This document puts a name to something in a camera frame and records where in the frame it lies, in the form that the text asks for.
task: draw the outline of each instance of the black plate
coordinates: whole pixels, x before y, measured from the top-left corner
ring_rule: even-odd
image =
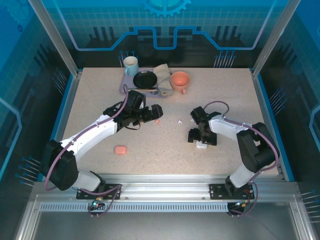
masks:
[[[157,83],[157,76],[152,71],[140,71],[133,78],[133,84],[138,89],[149,89]]]
[[[247,200],[248,195],[244,192],[244,190],[252,190],[250,194],[250,200],[255,199],[255,193],[253,192],[252,185],[244,185],[240,187],[233,196],[229,196],[228,191],[224,184],[209,184],[209,191],[210,191],[210,199],[211,200]]]
[[[104,191],[107,191],[107,190],[110,190],[116,186],[118,186],[119,184],[106,184],[104,185]],[[104,200],[112,200],[115,196],[115,193],[116,193],[116,190],[110,192],[109,194],[107,195],[104,195],[103,196],[103,199]],[[117,196],[115,197],[115,200],[119,200],[120,199],[120,195],[121,193],[119,192],[117,194]],[[90,194],[87,194],[86,192],[84,191],[81,191],[81,190],[78,190],[76,192],[76,199],[80,199],[80,200],[95,200],[97,198],[97,196],[94,196],[94,195],[90,195]]]

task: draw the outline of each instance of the speckled table surface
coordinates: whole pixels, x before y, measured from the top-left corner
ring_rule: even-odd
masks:
[[[187,94],[174,91],[167,98],[146,99],[146,105],[159,104],[160,124],[142,124],[138,131],[122,129],[109,136],[78,163],[78,168],[101,174],[231,174],[241,163],[238,143],[222,135],[217,146],[197,149],[188,143],[188,132],[196,125],[190,112],[206,103],[221,100],[230,106],[227,117],[240,122],[263,122],[257,95],[247,68],[171,68],[191,77]],[[68,138],[94,122],[102,112],[122,101],[119,87],[123,68],[84,68],[63,138]],[[222,104],[207,108],[225,111]],[[126,155],[114,154],[117,145],[127,147]],[[272,169],[264,174],[277,175]]]

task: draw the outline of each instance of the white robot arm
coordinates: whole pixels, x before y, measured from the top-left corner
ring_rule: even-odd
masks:
[[[262,133],[275,147],[275,143],[267,127],[258,122],[254,125],[245,123],[235,124],[235,121],[224,118],[220,112],[206,113],[202,107],[197,107],[191,112],[191,116],[198,128],[191,129],[188,142],[204,147],[206,145],[217,145],[217,134],[224,135],[238,142],[242,163],[237,170],[225,180],[225,188],[231,196],[237,189],[246,185],[248,181],[265,166],[270,165],[276,159],[275,153],[259,135],[256,135],[248,127]]]
[[[149,110],[149,107],[146,106],[146,96],[133,90],[128,93],[123,110],[116,115],[120,109],[117,106],[122,106],[122,104],[123,102],[119,102],[107,108],[95,122],[68,139],[61,142],[49,141],[43,152],[40,172],[47,177],[54,160],[67,147],[59,161],[52,167],[49,180],[61,191],[76,187],[100,193],[104,189],[103,179],[92,171],[78,171],[77,163],[81,157],[97,143],[122,128],[127,128],[130,124],[136,126],[140,123],[156,120],[163,115],[161,106],[154,104]],[[112,116],[115,116],[114,119],[107,121]]]

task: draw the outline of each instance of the gray floor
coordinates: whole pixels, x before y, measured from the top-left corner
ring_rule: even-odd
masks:
[[[273,236],[260,223],[262,222]],[[250,217],[226,213],[109,213],[100,219],[71,212],[41,213],[34,240],[295,240],[290,209],[259,203]]]

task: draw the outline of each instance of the gray cloth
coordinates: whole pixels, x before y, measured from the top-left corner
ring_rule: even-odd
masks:
[[[162,64],[153,68],[153,73],[157,77],[157,85],[162,97],[171,96],[173,89],[170,84],[171,72],[168,64]]]

